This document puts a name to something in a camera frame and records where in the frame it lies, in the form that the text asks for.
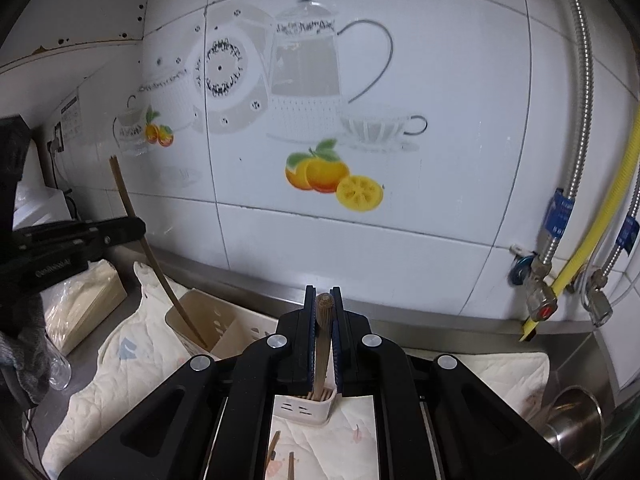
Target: blue hose label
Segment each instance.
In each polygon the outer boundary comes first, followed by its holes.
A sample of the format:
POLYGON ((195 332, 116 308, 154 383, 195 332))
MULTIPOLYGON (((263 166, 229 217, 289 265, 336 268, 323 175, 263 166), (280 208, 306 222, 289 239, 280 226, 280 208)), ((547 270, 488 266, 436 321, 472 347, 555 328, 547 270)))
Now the blue hose label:
POLYGON ((638 221, 631 216, 626 217, 618 233, 618 238, 616 238, 616 244, 622 247, 626 254, 631 254, 631 249, 634 248, 636 238, 638 238, 638 231, 640 231, 638 221))
POLYGON ((573 209, 574 201, 564 197, 562 189, 556 189, 545 219, 545 229, 553 238, 562 237, 573 209))

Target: stainless steel countertop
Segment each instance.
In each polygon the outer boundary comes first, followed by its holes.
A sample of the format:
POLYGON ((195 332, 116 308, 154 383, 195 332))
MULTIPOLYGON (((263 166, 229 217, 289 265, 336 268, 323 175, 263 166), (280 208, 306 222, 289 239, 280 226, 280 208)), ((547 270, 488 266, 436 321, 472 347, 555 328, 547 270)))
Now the stainless steel countertop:
MULTIPOLYGON (((304 290, 206 266, 166 251, 154 252, 165 274, 186 287, 199 288, 276 318, 302 306, 304 290)), ((140 304, 140 284, 132 268, 133 262, 146 261, 139 245, 114 248, 108 259, 118 269, 129 295, 69 354, 72 367, 69 386, 62 392, 50 391, 36 410, 33 427, 41 452, 62 423, 68 410, 69 397, 93 379, 97 369, 98 348, 140 304)), ((518 342, 520 323, 516 321, 460 318, 348 299, 344 303, 348 310, 367 316, 373 332, 404 348, 469 354, 543 351, 549 357, 551 368, 544 404, 551 402, 564 387, 578 384, 595 394, 605 416, 614 408, 608 354, 602 352, 593 334, 583 332, 582 324, 558 323, 550 326, 545 323, 550 333, 539 333, 533 342, 523 344, 518 342)))

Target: white quilted cloth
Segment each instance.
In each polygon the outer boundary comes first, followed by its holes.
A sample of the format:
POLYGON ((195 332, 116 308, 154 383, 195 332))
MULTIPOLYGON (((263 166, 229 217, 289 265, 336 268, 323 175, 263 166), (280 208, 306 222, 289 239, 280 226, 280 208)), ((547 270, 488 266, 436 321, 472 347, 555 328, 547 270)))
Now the white quilted cloth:
MULTIPOLYGON (((42 455, 51 479, 190 357, 164 322, 171 302, 153 270, 139 263, 134 270, 142 284, 140 306, 98 350, 94 380, 69 399, 66 417, 42 455)), ((178 298, 187 292, 168 281, 178 298)))
MULTIPOLYGON (((171 303, 153 270, 134 264, 142 284, 138 310, 124 320, 98 350, 94 380, 69 401, 66 417, 51 437, 42 463, 52 479, 76 456, 126 415, 189 358, 164 322, 171 303)), ((187 289, 169 280, 181 297, 187 289)), ((433 352, 407 350, 418 357, 433 352)), ((537 411, 549 374, 544 354, 460 356, 516 412, 527 418, 537 411)), ((304 480, 372 480, 378 478, 376 427, 371 397, 337 397, 329 421, 304 426, 273 417, 271 434, 280 431, 275 459, 266 477, 286 480, 289 452, 296 478, 304 480)))

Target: wooden stick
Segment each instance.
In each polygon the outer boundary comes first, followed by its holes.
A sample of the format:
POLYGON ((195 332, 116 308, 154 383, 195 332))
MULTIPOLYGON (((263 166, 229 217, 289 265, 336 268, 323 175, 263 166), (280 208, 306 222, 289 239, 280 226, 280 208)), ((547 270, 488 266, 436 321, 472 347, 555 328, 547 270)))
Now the wooden stick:
POLYGON ((267 450, 267 458, 264 460, 264 473, 267 473, 267 466, 269 465, 269 462, 271 462, 271 460, 273 460, 273 452, 276 449, 276 444, 278 443, 278 440, 280 438, 280 430, 276 431, 273 434, 273 438, 271 439, 271 443, 269 444, 269 449, 267 450))
POLYGON ((318 322, 318 338, 316 338, 316 364, 314 367, 314 390, 312 400, 322 400, 326 369, 329 365, 331 351, 331 326, 334 318, 334 297, 328 292, 318 294, 316 298, 316 321, 318 322))
MULTIPOLYGON (((132 218, 136 217, 136 212, 133 211, 133 204, 131 203, 131 199, 129 198, 129 193, 127 192, 127 187, 124 184, 124 178, 122 177, 122 172, 120 171, 120 165, 118 163, 118 158, 116 156, 112 156, 109 158, 109 165, 111 166, 111 173, 113 174, 113 179, 116 181, 116 187, 118 188, 118 193, 120 194, 120 199, 122 200, 122 204, 124 205, 124 211, 127 212, 127 216, 132 218)), ((140 239, 140 245, 142 246, 142 250, 145 253, 146 259, 149 261, 152 269, 156 273, 156 277, 158 277, 158 281, 162 288, 164 288, 164 292, 169 297, 169 300, 174 304, 175 309, 180 314, 182 320, 187 324, 187 326, 193 331, 195 336, 199 339, 199 344, 205 350, 208 350, 207 344, 204 342, 204 338, 202 334, 200 334, 199 330, 194 325, 193 321, 189 318, 187 311, 182 307, 180 301, 176 297, 174 290, 169 286, 168 281, 166 280, 162 269, 160 268, 160 264, 149 246, 149 243, 146 241, 145 237, 140 239)))
POLYGON ((293 451, 289 451, 289 474, 287 474, 287 480, 295 480, 295 478, 293 478, 294 469, 295 469, 295 460, 293 456, 293 451))

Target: orange fruit illustration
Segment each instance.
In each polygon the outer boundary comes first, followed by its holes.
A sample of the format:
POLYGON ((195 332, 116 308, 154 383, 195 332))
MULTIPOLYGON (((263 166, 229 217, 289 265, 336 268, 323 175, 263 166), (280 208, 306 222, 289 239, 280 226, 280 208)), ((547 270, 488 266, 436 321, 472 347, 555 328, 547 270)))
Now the orange fruit illustration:
POLYGON ((340 181, 349 175, 349 168, 342 161, 329 162, 319 157, 309 159, 306 180, 320 193, 335 193, 340 181))
POLYGON ((302 189, 304 191, 312 189, 306 179, 306 167, 312 160, 312 158, 306 158, 302 160, 298 163, 294 171, 291 171, 288 167, 284 169, 284 174, 293 187, 297 187, 298 189, 302 189))
POLYGON ((148 124, 145 128, 145 137, 146 142, 149 144, 155 144, 158 142, 158 133, 160 132, 160 128, 155 124, 148 124))
POLYGON ((174 133, 168 126, 160 126, 158 132, 158 143, 160 146, 167 148, 174 143, 174 133))
POLYGON ((351 175, 340 181, 335 196, 343 206, 352 211, 371 211, 382 202, 383 190, 372 178, 351 175))

